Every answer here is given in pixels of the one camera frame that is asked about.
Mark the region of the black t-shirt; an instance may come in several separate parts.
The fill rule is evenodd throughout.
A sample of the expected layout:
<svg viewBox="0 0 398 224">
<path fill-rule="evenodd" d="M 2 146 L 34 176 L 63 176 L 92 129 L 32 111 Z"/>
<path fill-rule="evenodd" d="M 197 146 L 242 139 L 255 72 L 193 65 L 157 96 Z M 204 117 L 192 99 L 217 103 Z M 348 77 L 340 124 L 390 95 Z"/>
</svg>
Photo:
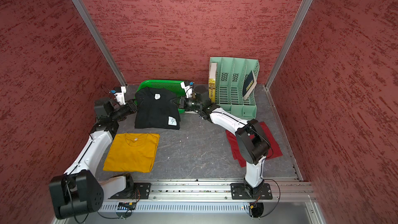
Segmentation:
<svg viewBox="0 0 398 224">
<path fill-rule="evenodd" d="M 165 88 L 145 87 L 135 93 L 135 128 L 180 129 L 180 115 L 174 102 L 177 94 Z"/>
</svg>

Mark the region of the yellow t-shirt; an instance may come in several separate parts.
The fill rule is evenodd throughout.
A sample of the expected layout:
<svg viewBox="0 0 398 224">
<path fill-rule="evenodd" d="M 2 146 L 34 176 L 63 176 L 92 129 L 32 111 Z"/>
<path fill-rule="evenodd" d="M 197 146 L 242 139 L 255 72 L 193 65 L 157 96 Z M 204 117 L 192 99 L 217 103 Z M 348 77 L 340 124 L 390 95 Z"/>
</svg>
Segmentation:
<svg viewBox="0 0 398 224">
<path fill-rule="evenodd" d="M 104 162 L 103 171 L 150 173 L 159 141 L 160 135 L 155 133 L 117 134 Z"/>
</svg>

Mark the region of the red t-shirt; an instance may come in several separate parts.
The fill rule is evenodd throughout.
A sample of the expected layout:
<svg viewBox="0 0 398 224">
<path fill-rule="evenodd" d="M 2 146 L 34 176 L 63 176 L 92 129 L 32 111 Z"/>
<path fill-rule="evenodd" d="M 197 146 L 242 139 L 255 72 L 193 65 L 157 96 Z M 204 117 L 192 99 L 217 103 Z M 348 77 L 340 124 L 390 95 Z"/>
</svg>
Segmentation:
<svg viewBox="0 0 398 224">
<path fill-rule="evenodd" d="M 283 156 L 283 153 L 282 153 L 279 145 L 275 141 L 270 129 L 265 124 L 265 122 L 260 122 L 260 126 L 262 127 L 262 129 L 266 135 L 266 138 L 268 139 L 268 141 L 271 145 L 271 151 L 268 153 L 267 159 L 269 160 L 272 158 L 277 158 L 277 157 Z M 226 135 L 227 135 L 227 140 L 231 146 L 231 152 L 232 152 L 234 160 L 238 161 L 241 168 L 246 167 L 246 161 L 240 154 L 237 139 L 236 139 L 235 135 L 228 130 L 226 130 Z"/>
</svg>

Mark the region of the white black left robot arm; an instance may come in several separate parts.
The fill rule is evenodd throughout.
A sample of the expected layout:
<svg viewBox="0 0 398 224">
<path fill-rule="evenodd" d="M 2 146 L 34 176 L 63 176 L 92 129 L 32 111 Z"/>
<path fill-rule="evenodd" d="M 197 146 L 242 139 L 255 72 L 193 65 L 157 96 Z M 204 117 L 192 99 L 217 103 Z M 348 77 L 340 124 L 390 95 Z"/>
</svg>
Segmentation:
<svg viewBox="0 0 398 224">
<path fill-rule="evenodd" d="M 116 137 L 119 121 L 137 112 L 134 100 L 128 100 L 114 108 L 109 98 L 95 101 L 96 123 L 89 138 L 72 165 L 49 183 L 55 217 L 57 219 L 88 216 L 101 209 L 103 202 L 114 197 L 135 197 L 139 195 L 132 177 L 126 173 L 112 177 L 105 182 L 95 178 L 100 160 Z"/>
</svg>

